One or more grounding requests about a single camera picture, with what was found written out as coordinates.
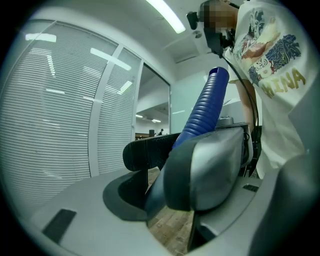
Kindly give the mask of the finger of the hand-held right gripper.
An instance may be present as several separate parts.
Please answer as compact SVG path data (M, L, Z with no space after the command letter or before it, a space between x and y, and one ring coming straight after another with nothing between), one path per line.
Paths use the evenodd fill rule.
M166 205L179 211L207 211L230 193L243 157L242 127L217 129L185 141L166 161Z

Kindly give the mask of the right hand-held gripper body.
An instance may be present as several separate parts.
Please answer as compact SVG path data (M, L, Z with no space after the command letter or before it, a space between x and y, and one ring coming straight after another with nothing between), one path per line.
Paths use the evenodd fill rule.
M227 125L230 126L233 123L234 121L232 117L225 116L225 117L221 117L218 120L217 127L226 128ZM252 156L251 162L247 166L242 167L240 169L240 173L239 173L240 176L244 176L244 177L258 176L256 166L261 154L261 134L262 134L262 126L256 124L255 128L250 133L251 140L252 140L253 156Z

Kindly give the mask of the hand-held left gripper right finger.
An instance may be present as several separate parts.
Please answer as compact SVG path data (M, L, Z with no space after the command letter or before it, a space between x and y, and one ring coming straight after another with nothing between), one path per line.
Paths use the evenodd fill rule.
M305 153L262 180L241 178L201 214L193 256L302 256L317 246L318 154Z

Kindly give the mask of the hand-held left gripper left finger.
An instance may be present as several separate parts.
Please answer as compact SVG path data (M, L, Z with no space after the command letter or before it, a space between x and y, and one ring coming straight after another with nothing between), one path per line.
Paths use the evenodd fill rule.
M147 223L164 206L163 167L178 138L162 135L130 142L124 169L78 181L31 217L30 236L50 256L167 256Z

